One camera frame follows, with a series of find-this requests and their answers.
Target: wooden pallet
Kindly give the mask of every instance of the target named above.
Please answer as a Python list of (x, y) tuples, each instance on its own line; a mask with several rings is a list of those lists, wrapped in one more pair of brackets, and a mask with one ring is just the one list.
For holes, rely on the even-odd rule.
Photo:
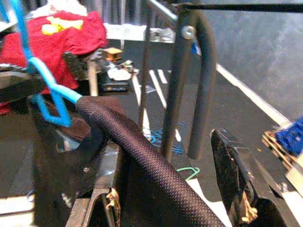
[(285, 150), (280, 144), (277, 143), (275, 134), (278, 130), (266, 131), (262, 135), (262, 142), (272, 150), (273, 154), (282, 161), (282, 164), (286, 167), (287, 170), (290, 170), (294, 167), (294, 164), (297, 163), (297, 158), (292, 156)]

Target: black braided sleeve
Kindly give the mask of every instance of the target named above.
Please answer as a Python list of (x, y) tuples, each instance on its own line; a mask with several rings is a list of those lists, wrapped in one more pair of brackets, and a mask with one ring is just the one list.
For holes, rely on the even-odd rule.
[(224, 226), (175, 168), (143, 136), (135, 122), (108, 107), (98, 105), (89, 96), (80, 98), (76, 108), (89, 125), (104, 130), (138, 162), (165, 191), (191, 226)]

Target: blue plastic hanger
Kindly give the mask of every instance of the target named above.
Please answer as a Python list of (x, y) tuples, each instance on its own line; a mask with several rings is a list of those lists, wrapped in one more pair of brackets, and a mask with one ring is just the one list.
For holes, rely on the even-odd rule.
[(18, 20), (18, 27), (20, 29), (20, 36), (22, 42), (22, 49), (24, 55), (27, 59), (27, 71), (28, 73), (34, 73), (35, 69), (39, 71), (46, 85), (48, 86), (53, 101), (57, 107), (58, 113), (60, 117), (52, 116), (47, 109), (44, 98), (41, 94), (33, 95), (31, 98), (32, 103), (36, 103), (39, 106), (39, 109), (44, 117), (44, 120), (47, 122), (51, 122), (53, 124), (58, 124), (65, 127), (71, 126), (71, 117), (67, 111), (65, 103), (62, 98), (66, 98), (72, 103), (76, 104), (77, 101), (82, 97), (82, 95), (77, 92), (57, 84), (55, 78), (47, 68), (47, 66), (38, 58), (33, 56), (33, 53), (29, 47), (28, 35), (27, 35), (27, 27), (24, 21), (23, 9), (19, 2), (19, 0), (10, 0), (12, 8), (15, 11)]

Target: gray wall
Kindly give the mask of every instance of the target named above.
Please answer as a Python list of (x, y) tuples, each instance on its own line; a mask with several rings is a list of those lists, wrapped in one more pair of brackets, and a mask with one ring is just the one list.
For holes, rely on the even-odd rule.
[[(203, 0), (203, 3), (222, 3)], [(228, 0), (224, 3), (262, 3)], [(266, 1), (263, 3), (302, 1)], [(218, 60), (289, 119), (303, 114), (303, 14), (208, 11)]]

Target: black floor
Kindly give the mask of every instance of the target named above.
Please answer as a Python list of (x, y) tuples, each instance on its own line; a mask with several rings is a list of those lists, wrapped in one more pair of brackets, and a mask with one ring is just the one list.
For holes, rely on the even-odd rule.
[[(110, 41), (110, 46), (119, 47), (119, 41)], [(150, 69), (154, 70), (164, 96), (167, 96), (167, 85), (162, 84), (157, 69), (162, 69), (167, 79), (170, 67), (172, 45), (152, 43)], [(134, 62), (135, 67), (141, 69), (143, 42), (126, 41), (123, 57)], [(186, 122), (186, 134), (183, 145), (187, 149), (194, 111), (196, 85), (199, 69), (199, 56), (191, 56), (190, 71), (184, 88), (181, 103), (180, 122)], [(148, 85), (154, 87), (151, 78)], [(119, 94), (121, 104), (128, 116), (137, 121), (138, 106), (134, 91), (129, 94)], [(147, 94), (147, 113), (150, 128), (162, 128), (165, 109), (156, 91)], [(26, 194), (31, 189), (30, 180), (30, 152), (33, 127), (28, 114), (12, 111), (0, 117), (0, 197)], [(255, 106), (237, 87), (231, 85), (219, 73), (216, 78), (215, 96), (212, 104), (212, 114), (209, 131), (213, 128), (226, 128), (239, 140), (246, 144), (260, 163), (269, 171), (277, 183), (287, 182), (284, 174), (286, 169), (261, 142), (262, 133), (272, 129), (276, 124)], [(210, 147), (210, 137), (203, 138), (203, 157), (192, 160), (192, 165), (200, 168), (198, 175), (203, 193), (210, 201), (220, 200), (216, 185), (213, 155)]]

